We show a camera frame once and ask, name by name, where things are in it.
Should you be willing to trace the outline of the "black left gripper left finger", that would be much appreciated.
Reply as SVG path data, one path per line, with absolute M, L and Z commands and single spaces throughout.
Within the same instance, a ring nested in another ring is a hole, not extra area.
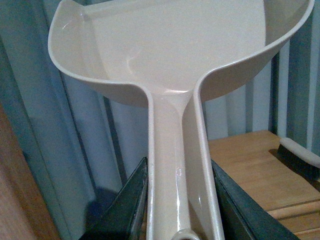
M 85 210 L 85 232 L 81 240 L 145 240 L 148 169 L 143 158 L 116 193 L 99 188 Z

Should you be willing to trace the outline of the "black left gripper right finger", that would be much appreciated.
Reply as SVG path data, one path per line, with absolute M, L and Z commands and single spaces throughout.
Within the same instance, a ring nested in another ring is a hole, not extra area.
M 226 240 L 297 240 L 269 215 L 215 161 L 211 162 Z

